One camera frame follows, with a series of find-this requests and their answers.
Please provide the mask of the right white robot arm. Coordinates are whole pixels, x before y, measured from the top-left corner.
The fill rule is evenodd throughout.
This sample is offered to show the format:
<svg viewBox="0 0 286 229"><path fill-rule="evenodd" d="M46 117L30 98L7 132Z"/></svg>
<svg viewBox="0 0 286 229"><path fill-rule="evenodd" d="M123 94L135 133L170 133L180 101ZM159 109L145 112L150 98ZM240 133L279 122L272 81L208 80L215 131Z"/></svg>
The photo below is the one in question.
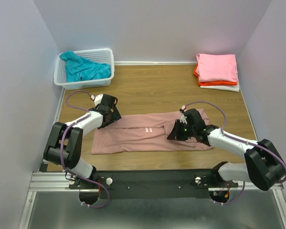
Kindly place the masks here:
<svg viewBox="0 0 286 229"><path fill-rule="evenodd" d="M286 180L286 164L274 144L248 140L232 135L221 128L206 124L196 109L180 110L182 116L174 123L168 140L187 141L195 138L198 143L221 148L245 160L243 164L222 162L211 170L210 182L220 187L226 181L251 182L263 191Z"/></svg>

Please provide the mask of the dusty pink graphic t-shirt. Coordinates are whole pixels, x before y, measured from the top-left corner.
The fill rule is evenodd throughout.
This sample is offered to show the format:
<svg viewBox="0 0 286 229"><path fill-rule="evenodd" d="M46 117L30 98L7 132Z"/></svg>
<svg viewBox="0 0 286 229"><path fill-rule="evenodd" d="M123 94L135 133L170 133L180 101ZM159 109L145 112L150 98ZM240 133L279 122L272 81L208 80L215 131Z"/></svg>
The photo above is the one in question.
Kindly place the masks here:
<svg viewBox="0 0 286 229"><path fill-rule="evenodd" d="M167 137L182 114L179 111L124 115L120 120L94 131L92 155L142 151L205 151L212 149L192 137L186 141Z"/></svg>

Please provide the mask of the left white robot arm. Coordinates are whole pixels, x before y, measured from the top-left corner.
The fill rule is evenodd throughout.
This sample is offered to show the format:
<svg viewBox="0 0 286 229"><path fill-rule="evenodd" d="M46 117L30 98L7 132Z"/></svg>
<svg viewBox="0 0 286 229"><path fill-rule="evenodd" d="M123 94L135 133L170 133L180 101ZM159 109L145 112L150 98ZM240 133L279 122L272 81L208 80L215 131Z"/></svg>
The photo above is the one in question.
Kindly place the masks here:
<svg viewBox="0 0 286 229"><path fill-rule="evenodd" d="M83 137L94 129L104 128L119 119L118 99L107 94L90 95L94 107L73 121L56 122L46 143L43 159L61 165L64 170L80 177L85 188L92 188L97 181L97 170L81 158Z"/></svg>

